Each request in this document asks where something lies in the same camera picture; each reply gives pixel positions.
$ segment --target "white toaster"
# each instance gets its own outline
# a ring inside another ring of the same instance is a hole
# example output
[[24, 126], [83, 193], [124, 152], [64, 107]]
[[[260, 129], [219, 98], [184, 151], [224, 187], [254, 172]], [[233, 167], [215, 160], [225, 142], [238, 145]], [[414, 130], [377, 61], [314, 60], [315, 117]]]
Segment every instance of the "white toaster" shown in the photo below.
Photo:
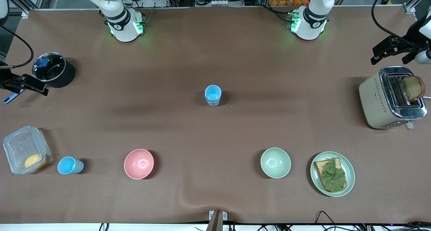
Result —
[[414, 120], [427, 114], [422, 98], [408, 101], [402, 79], [413, 75], [406, 67], [384, 67], [359, 86], [362, 108], [368, 124], [377, 129], [405, 124], [413, 128]]

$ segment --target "toast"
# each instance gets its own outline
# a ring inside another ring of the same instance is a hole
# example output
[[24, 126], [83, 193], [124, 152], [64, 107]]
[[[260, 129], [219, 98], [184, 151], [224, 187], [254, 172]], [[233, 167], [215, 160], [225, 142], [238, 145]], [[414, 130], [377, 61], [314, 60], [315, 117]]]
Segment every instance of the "toast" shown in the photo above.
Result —
[[418, 76], [403, 78], [403, 86], [410, 102], [415, 102], [425, 94], [425, 84]]
[[[319, 174], [320, 181], [322, 181], [322, 173], [325, 170], [325, 165], [328, 164], [330, 161], [331, 161], [330, 159], [327, 159], [327, 160], [314, 162], [314, 166], [317, 169], [317, 173]], [[341, 169], [340, 158], [335, 158], [335, 168]], [[347, 182], [344, 183], [343, 190], [346, 188], [346, 186], [347, 186]], [[332, 191], [326, 189], [325, 185], [323, 185], [323, 187], [325, 188], [326, 191], [332, 192]]]

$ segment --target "green bowl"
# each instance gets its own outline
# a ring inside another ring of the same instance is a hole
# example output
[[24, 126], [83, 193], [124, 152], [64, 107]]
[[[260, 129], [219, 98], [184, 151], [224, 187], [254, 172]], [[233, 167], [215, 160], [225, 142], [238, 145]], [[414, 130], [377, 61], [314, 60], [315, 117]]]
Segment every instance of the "green bowl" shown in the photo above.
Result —
[[269, 148], [260, 157], [260, 167], [271, 178], [283, 178], [291, 170], [291, 158], [280, 148]]
[[[341, 168], [343, 168], [346, 173], [346, 188], [339, 192], [329, 192], [325, 190], [322, 182], [320, 181], [319, 173], [317, 172], [316, 166], [314, 165], [314, 162], [331, 158], [340, 158]], [[353, 170], [352, 164], [346, 157], [336, 152], [327, 151], [319, 153], [311, 162], [310, 174], [311, 180], [313, 181], [314, 185], [319, 189], [319, 191], [330, 197], [343, 197], [344, 195], [347, 195], [355, 185], [355, 171]]]

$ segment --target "green plate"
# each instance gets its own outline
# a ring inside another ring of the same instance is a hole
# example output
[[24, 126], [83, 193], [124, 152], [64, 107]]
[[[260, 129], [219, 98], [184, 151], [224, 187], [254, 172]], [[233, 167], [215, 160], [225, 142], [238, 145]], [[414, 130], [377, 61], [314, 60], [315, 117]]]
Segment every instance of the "green plate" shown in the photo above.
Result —
[[[327, 160], [331, 158], [340, 158], [341, 168], [346, 173], [346, 183], [347, 183], [346, 188], [339, 192], [329, 192], [325, 190], [322, 182], [320, 181], [319, 173], [317, 172], [316, 166], [314, 165], [314, 162]], [[314, 185], [319, 189], [319, 191], [321, 191], [323, 194], [328, 195], [330, 197], [343, 197], [353, 189], [353, 185], [355, 184], [355, 171], [353, 170], [352, 164], [349, 162], [348, 159], [346, 159], [346, 157], [336, 152], [327, 151], [327, 152], [319, 153], [311, 162], [310, 174]]]

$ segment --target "toaster slot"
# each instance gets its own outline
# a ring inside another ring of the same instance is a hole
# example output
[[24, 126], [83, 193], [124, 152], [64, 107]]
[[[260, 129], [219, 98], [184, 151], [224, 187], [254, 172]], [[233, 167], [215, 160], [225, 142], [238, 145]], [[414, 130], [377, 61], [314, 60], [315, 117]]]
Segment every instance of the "toaster slot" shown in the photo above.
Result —
[[396, 107], [418, 107], [419, 102], [410, 102], [408, 100], [407, 94], [405, 93], [402, 80], [406, 77], [408, 76], [387, 76], [387, 81], [391, 87], [392, 97], [394, 98], [395, 105]]

